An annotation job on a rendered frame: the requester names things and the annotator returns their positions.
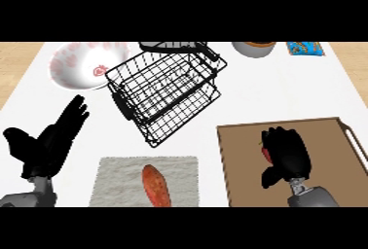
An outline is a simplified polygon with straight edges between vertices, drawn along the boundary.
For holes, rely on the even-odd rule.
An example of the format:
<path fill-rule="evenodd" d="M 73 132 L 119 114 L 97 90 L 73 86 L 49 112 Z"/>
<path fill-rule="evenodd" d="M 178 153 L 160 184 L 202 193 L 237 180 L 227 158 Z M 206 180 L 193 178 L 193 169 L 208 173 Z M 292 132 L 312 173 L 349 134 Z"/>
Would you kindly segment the orange sweet potato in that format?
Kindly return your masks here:
<path fill-rule="evenodd" d="M 156 207 L 171 207 L 172 199 L 166 178 L 151 164 L 143 169 L 143 184 L 153 205 Z"/>

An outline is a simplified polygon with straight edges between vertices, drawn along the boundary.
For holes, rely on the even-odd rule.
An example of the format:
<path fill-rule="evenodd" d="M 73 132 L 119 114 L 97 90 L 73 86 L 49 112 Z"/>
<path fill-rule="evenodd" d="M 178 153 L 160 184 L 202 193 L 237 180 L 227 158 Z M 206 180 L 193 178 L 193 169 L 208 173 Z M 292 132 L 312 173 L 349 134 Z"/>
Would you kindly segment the grey cloth placemat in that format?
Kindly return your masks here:
<path fill-rule="evenodd" d="M 165 176 L 172 205 L 199 206 L 197 157 L 132 157 L 101 159 L 91 207 L 153 207 L 143 183 L 148 164 Z"/>

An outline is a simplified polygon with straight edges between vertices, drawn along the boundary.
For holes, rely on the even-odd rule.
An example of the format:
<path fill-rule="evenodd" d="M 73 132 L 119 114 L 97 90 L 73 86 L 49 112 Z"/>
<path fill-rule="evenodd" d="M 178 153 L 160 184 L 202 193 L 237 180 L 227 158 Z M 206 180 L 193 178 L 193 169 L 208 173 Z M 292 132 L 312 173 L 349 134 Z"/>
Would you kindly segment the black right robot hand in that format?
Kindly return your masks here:
<path fill-rule="evenodd" d="M 281 126 L 262 131 L 264 147 L 268 149 L 274 164 L 262 173 L 262 187 L 268 189 L 281 180 L 310 179 L 311 158 L 302 137 L 295 129 Z"/>

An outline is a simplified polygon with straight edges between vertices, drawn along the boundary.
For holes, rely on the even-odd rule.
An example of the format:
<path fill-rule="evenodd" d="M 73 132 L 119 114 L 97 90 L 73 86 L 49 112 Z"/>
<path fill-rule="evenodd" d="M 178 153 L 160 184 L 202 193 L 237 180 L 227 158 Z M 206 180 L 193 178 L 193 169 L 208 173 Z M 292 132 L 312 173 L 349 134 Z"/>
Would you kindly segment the white bowl with pink print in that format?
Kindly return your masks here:
<path fill-rule="evenodd" d="M 101 89 L 109 85 L 106 73 L 131 57 L 128 42 L 64 43 L 49 61 L 51 81 L 70 91 Z"/>

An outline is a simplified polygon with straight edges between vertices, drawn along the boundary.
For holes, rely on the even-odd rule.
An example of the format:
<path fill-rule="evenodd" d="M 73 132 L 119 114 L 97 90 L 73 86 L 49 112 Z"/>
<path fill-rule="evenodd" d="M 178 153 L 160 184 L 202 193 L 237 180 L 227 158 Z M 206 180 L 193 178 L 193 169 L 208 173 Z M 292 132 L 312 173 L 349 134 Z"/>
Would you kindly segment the grey bowl with brown rim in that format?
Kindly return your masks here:
<path fill-rule="evenodd" d="M 265 57 L 274 50 L 276 42 L 233 42 L 237 51 L 252 58 Z"/>

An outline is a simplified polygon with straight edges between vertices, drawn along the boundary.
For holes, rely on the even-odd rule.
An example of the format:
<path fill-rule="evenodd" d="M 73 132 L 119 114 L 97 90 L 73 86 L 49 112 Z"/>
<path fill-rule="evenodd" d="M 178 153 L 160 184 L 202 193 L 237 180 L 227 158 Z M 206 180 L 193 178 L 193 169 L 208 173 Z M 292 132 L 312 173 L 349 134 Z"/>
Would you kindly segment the blue snack packet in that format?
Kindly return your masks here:
<path fill-rule="evenodd" d="M 326 55 L 320 42 L 287 42 L 287 46 L 292 55 Z"/>

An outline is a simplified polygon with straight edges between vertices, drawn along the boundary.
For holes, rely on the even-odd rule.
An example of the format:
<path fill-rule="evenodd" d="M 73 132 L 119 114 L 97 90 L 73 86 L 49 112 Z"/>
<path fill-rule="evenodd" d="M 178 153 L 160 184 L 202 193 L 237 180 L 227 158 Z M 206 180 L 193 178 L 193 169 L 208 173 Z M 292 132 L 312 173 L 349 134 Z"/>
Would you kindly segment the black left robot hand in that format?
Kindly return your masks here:
<path fill-rule="evenodd" d="M 83 123 L 89 117 L 85 97 L 77 95 L 55 124 L 49 125 L 38 138 L 20 128 L 4 131 L 11 155 L 24 163 L 23 178 L 52 178 L 61 171 Z"/>

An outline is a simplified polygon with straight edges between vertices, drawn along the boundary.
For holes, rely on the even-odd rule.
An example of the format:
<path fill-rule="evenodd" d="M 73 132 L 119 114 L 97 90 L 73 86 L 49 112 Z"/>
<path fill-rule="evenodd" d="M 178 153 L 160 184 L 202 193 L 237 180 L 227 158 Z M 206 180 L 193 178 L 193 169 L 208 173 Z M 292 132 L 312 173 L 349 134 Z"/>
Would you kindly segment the red bell pepper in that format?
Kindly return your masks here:
<path fill-rule="evenodd" d="M 270 151 L 268 151 L 268 149 L 264 147 L 264 142 L 262 142 L 262 141 L 259 142 L 259 145 L 262 146 L 262 154 L 264 154 L 264 156 L 265 156 L 267 161 L 268 161 L 271 164 L 274 164 L 273 158 L 271 158 L 271 154 L 270 154 Z"/>

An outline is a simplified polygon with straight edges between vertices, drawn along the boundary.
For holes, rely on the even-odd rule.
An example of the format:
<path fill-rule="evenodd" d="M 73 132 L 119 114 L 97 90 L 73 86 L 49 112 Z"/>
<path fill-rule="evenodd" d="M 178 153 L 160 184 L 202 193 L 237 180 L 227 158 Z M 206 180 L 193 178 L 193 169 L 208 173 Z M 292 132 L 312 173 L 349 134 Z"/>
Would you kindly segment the brown wooden tray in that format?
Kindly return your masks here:
<path fill-rule="evenodd" d="M 290 184 L 265 189 L 262 132 L 273 127 L 298 131 L 312 161 L 310 187 L 324 187 L 342 207 L 368 207 L 368 155 L 351 127 L 338 118 L 225 125 L 218 128 L 230 206 L 286 207 Z"/>

